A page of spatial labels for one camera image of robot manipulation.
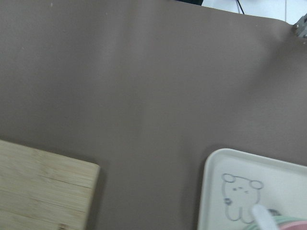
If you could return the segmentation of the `white ceramic spoon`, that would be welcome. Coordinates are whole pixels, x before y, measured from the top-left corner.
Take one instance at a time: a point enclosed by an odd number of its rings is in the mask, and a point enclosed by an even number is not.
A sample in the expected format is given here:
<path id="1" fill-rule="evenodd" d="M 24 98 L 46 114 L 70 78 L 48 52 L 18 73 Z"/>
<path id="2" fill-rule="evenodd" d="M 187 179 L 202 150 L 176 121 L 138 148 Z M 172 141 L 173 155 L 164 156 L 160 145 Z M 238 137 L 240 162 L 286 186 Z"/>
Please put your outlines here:
<path id="1" fill-rule="evenodd" d="M 272 215 L 264 206 L 255 204 L 251 209 L 251 213 L 260 230 L 279 230 Z"/>

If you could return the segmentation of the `small pink bowl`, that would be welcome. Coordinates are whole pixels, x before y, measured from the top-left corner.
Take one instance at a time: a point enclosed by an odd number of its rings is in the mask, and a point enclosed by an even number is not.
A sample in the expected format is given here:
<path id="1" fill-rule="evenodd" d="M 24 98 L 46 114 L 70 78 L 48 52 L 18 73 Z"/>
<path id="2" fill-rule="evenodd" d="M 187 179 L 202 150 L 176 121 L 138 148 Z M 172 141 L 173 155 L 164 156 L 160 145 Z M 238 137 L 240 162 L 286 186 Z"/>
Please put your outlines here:
<path id="1" fill-rule="evenodd" d="M 307 221 L 294 221 L 280 226 L 280 230 L 307 230 Z"/>

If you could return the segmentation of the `cream rabbit serving tray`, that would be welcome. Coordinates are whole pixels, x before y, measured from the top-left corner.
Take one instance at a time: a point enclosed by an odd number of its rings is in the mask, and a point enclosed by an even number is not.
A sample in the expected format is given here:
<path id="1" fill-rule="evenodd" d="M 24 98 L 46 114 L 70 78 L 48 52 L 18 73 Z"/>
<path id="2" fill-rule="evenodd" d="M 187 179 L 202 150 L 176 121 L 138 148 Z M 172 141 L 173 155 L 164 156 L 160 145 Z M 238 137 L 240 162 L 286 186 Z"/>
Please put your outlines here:
<path id="1" fill-rule="evenodd" d="M 255 204 L 278 218 L 307 218 L 307 168 L 234 149 L 218 149 L 204 165 L 199 230 L 247 230 Z"/>

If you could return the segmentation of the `wooden cutting board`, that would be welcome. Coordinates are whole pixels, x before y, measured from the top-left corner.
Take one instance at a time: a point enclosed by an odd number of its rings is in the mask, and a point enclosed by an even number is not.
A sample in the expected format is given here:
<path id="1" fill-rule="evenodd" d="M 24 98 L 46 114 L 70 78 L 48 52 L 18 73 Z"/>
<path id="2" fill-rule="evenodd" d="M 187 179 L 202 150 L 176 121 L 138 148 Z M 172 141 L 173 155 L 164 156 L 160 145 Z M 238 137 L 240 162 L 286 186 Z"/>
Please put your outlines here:
<path id="1" fill-rule="evenodd" d="M 99 171 L 91 162 L 1 141 L 1 229 L 85 229 Z"/>

